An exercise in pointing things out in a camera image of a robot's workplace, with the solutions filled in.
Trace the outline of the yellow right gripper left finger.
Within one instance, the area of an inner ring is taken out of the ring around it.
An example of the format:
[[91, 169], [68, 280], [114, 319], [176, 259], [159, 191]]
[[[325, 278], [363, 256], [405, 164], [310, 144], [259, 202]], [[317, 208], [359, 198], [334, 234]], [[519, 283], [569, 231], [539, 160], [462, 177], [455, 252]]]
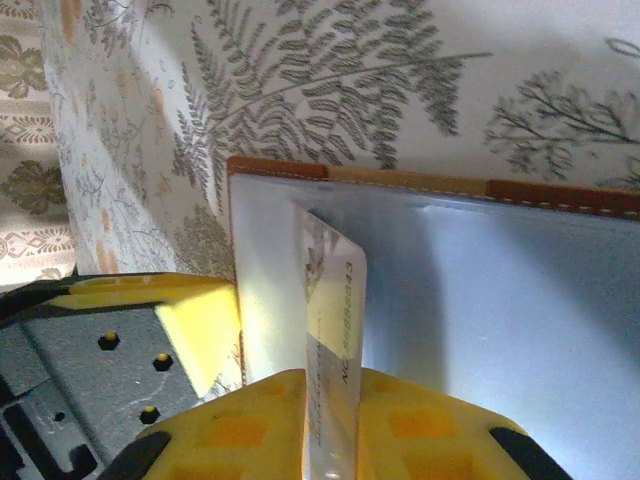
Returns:
[[305, 401], [282, 371], [147, 428], [102, 480], [303, 480]]

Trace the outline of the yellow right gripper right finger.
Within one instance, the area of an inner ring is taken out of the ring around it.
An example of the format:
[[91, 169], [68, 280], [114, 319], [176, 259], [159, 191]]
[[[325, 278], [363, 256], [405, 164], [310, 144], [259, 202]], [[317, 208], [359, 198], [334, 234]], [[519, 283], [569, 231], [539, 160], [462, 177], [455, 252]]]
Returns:
[[357, 480], [574, 480], [512, 420], [361, 372]]

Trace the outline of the white VIP card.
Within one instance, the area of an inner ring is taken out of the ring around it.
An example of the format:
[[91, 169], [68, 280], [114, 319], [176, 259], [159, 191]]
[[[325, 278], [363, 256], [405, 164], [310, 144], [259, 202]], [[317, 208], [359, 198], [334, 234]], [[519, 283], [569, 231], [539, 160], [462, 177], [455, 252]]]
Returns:
[[356, 480], [366, 256], [300, 206], [296, 242], [306, 314], [304, 480]]

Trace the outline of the brown leather card holder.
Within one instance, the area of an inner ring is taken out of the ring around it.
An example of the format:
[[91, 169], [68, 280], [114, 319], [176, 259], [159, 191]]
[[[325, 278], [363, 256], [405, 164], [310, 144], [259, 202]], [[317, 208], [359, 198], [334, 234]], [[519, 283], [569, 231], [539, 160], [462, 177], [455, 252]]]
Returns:
[[640, 191], [227, 171], [248, 381], [305, 361], [309, 212], [365, 255], [364, 366], [506, 415], [575, 480], [640, 480]]

